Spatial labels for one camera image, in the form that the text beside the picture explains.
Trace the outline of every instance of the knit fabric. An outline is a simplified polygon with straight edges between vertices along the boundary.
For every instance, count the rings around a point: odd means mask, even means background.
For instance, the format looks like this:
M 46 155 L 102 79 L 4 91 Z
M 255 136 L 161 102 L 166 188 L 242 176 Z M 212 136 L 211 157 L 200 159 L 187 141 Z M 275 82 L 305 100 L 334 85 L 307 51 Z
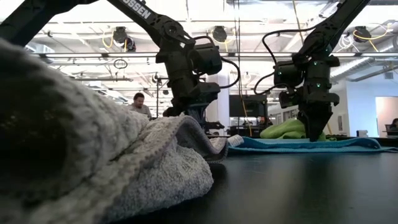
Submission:
M 230 150 L 254 152 L 397 152 L 396 147 L 381 147 L 371 138 L 344 141 L 310 142 L 308 139 L 252 139 L 243 137 L 244 143 Z
M 226 139 L 148 118 L 0 39 L 0 220 L 107 223 L 199 197 Z
M 305 139 L 305 126 L 297 119 L 288 119 L 282 124 L 272 125 L 263 130 L 260 137 L 263 139 Z M 326 141 L 325 133 L 321 133 L 319 141 Z

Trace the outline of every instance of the green cloth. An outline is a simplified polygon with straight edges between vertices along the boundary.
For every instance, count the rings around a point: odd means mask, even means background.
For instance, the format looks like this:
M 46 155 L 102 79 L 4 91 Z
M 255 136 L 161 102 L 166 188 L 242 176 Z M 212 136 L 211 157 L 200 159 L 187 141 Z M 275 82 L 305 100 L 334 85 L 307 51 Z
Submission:
M 305 127 L 297 119 L 288 119 L 282 124 L 272 125 L 263 130 L 260 137 L 263 139 L 303 139 L 305 138 Z M 336 139 L 326 139 L 325 133 L 322 132 L 319 141 L 336 141 Z

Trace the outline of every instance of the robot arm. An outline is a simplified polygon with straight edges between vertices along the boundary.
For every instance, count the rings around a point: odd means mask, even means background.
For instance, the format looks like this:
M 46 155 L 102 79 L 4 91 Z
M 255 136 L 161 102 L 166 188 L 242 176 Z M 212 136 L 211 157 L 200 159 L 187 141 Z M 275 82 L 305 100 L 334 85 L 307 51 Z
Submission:
M 286 85 L 288 91 L 279 95 L 282 108 L 298 105 L 298 119 L 305 125 L 311 141 L 316 141 L 332 116 L 331 103 L 340 98 L 329 93 L 330 68 L 340 66 L 338 58 L 330 55 L 341 35 L 370 0 L 345 0 L 337 11 L 316 26 L 305 39 L 303 47 L 291 61 L 275 65 L 274 84 Z
M 0 37 L 9 42 L 25 46 L 48 23 L 53 16 L 67 12 L 78 4 L 91 4 L 97 0 L 25 0 L 2 24 Z M 199 82 L 199 74 L 213 75 L 222 68 L 218 48 L 213 44 L 195 45 L 177 21 L 149 9 L 144 1 L 108 0 L 140 25 L 151 37 L 159 53 L 156 63 L 165 63 L 168 86 L 173 92 L 172 113 L 192 115 L 204 124 L 204 111 L 220 92 L 216 83 Z

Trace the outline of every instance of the blue towel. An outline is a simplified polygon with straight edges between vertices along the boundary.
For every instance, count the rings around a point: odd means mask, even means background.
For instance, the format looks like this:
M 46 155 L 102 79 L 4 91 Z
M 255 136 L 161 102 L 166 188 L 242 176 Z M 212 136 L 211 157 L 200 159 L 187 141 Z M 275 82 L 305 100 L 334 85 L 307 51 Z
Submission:
M 310 142 L 308 139 L 252 139 L 243 137 L 244 143 L 229 148 L 254 152 L 398 152 L 396 147 L 381 147 L 371 138 L 344 141 Z

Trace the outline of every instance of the black table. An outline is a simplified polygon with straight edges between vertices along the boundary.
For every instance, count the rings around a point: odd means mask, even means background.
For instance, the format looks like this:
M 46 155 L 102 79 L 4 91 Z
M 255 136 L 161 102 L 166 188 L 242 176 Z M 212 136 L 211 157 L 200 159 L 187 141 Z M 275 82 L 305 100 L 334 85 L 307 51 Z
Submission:
M 119 223 L 397 223 L 398 154 L 233 154 L 210 192 Z

